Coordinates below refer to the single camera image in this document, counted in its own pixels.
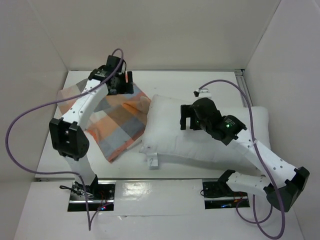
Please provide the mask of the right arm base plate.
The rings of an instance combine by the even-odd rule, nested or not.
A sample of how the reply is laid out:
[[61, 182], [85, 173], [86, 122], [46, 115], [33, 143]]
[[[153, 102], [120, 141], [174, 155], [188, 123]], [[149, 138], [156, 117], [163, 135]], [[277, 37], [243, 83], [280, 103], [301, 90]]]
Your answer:
[[204, 208], [211, 209], [232, 209], [249, 208], [250, 203], [246, 192], [234, 192], [227, 190], [223, 192], [219, 188], [217, 179], [203, 179], [200, 195], [204, 198]]

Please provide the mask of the checkered orange grey pillowcase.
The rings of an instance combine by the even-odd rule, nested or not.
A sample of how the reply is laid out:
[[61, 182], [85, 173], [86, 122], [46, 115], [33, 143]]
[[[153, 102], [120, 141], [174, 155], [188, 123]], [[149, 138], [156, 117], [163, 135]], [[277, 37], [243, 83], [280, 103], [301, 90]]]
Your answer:
[[[62, 117], [86, 85], [87, 79], [58, 92], [59, 115]], [[107, 95], [91, 114], [84, 133], [88, 132], [97, 143], [104, 158], [113, 162], [145, 131], [150, 99], [135, 84], [133, 94]]]

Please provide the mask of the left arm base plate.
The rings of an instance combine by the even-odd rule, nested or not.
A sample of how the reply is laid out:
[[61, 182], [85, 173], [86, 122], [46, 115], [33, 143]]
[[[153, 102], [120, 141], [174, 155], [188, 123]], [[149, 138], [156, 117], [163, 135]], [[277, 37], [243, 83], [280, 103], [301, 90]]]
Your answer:
[[[85, 212], [84, 191], [75, 183], [72, 186], [60, 185], [61, 190], [69, 191], [68, 212]], [[95, 193], [88, 194], [88, 209], [90, 212], [100, 210], [111, 212], [114, 210], [116, 183], [110, 181], [99, 181]]]

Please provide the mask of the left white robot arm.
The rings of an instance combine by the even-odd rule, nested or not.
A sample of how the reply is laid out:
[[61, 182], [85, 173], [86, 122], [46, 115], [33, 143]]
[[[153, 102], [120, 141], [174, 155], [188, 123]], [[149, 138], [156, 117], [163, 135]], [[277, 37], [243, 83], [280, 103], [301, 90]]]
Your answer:
[[91, 114], [108, 95], [133, 94], [133, 81], [125, 76], [124, 60], [111, 54], [106, 64], [94, 69], [88, 76], [81, 96], [59, 119], [52, 118], [49, 132], [52, 147], [75, 172], [75, 183], [88, 200], [99, 193], [98, 177], [93, 172], [87, 152], [90, 142], [84, 131]]

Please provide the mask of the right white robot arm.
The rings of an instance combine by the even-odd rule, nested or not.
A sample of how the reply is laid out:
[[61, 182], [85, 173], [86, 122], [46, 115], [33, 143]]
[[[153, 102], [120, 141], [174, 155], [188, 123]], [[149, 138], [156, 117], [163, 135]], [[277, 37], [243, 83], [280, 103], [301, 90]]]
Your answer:
[[251, 162], [262, 176], [252, 176], [235, 170], [226, 170], [218, 179], [218, 190], [223, 196], [244, 192], [266, 197], [277, 210], [287, 213], [302, 191], [310, 176], [305, 167], [295, 167], [276, 155], [252, 136], [246, 125], [234, 115], [222, 115], [215, 103], [200, 98], [193, 104], [180, 107], [180, 128], [203, 130], [213, 139], [223, 143]]

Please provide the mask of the white pillow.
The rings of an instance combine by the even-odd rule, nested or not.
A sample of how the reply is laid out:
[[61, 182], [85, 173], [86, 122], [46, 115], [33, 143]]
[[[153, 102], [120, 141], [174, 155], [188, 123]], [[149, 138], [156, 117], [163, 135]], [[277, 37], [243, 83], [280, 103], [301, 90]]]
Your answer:
[[213, 139], [205, 131], [181, 129], [181, 105], [187, 101], [154, 95], [147, 114], [140, 153], [157, 154], [161, 163], [210, 170], [235, 170], [257, 175], [259, 170], [238, 151]]

